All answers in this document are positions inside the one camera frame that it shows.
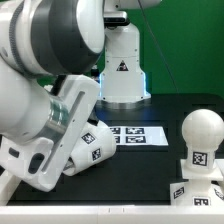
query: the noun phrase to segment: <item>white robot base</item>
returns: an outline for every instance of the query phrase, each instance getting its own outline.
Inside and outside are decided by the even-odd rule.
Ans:
[[[150,103],[146,74],[140,68],[139,30],[133,24],[107,28],[105,69],[100,74],[97,105],[112,109],[133,109]]]

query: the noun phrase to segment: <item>white paper sheet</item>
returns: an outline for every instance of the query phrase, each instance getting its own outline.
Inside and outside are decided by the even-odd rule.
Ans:
[[[117,145],[158,145],[167,146],[163,127],[110,127]]]

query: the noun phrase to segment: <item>black tabletop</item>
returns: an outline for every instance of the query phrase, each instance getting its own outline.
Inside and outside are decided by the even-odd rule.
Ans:
[[[80,174],[61,175],[51,192],[22,182],[9,205],[169,205],[171,183],[181,177],[180,159],[187,156],[181,126],[196,109],[224,117],[224,100],[210,94],[153,95],[150,105],[133,110],[96,108],[109,126],[162,126],[168,146],[118,146],[115,155]],[[224,144],[216,153],[224,158]]]

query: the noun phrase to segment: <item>blue light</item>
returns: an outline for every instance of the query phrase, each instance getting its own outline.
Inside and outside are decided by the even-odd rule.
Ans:
[[[102,97],[102,73],[99,76],[99,84],[100,84],[100,97]]]
[[[144,96],[147,95],[147,91],[146,91],[146,74],[143,73],[143,77],[144,77]]]

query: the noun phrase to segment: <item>white ball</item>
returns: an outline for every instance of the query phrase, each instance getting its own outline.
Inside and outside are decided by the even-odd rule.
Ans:
[[[191,150],[215,151],[224,139],[224,123],[211,110],[196,110],[185,118],[182,135]]]

